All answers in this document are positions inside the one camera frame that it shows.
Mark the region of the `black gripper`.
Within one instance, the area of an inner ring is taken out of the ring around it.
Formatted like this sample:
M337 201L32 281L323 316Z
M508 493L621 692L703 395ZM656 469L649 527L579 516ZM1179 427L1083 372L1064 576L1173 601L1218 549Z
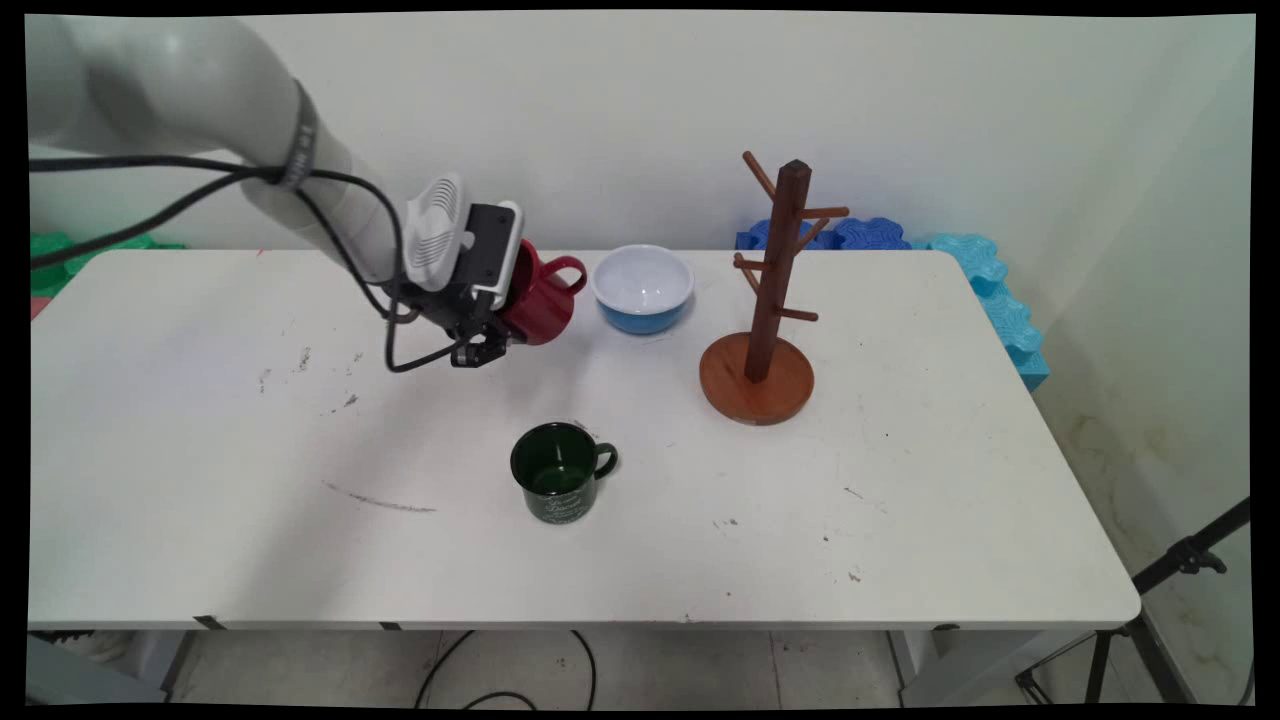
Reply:
M500 300L504 297L471 284L416 290L419 315L439 325L454 341L453 368L480 368L506 355L512 329L499 318Z

